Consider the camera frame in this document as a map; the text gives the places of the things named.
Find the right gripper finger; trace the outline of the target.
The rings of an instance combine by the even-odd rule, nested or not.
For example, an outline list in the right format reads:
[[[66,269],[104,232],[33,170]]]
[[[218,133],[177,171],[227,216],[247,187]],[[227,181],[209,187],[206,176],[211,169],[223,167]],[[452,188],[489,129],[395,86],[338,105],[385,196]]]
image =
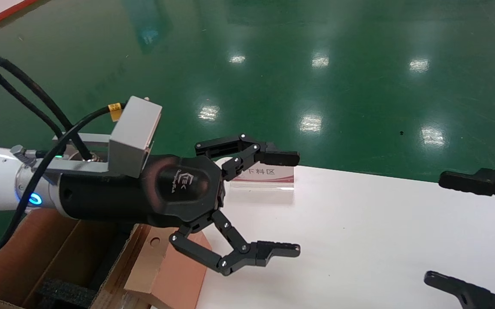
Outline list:
[[[426,272],[424,283],[453,295],[459,300],[463,309],[495,309],[495,293],[481,286],[435,271]]]
[[[481,168],[475,174],[444,171],[440,174],[438,185],[455,191],[493,196],[495,195],[495,170]]]

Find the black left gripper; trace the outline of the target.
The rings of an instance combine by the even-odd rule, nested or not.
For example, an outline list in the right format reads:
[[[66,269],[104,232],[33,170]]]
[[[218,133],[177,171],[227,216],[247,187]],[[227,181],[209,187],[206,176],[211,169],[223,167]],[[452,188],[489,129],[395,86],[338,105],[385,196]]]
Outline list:
[[[151,155],[138,178],[63,174],[59,198],[74,219],[189,226],[197,232],[222,206],[224,184],[208,157]]]

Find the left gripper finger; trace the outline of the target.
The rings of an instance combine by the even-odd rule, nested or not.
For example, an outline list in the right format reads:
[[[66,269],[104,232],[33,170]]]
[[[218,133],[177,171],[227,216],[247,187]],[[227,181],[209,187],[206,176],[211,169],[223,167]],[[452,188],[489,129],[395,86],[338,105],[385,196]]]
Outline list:
[[[229,157],[222,163],[226,181],[292,181],[298,152],[281,151],[272,142],[261,142],[246,134],[210,139],[195,144],[197,156]]]
[[[206,227],[210,224],[215,225],[232,247],[230,254],[222,257],[189,240],[187,237],[194,233],[194,228],[186,225],[179,227],[169,237],[169,242],[179,253],[223,276],[229,276],[245,266],[265,267],[273,257],[296,258],[301,254],[301,247],[298,244],[271,241],[248,243],[220,210],[202,217],[195,227]]]

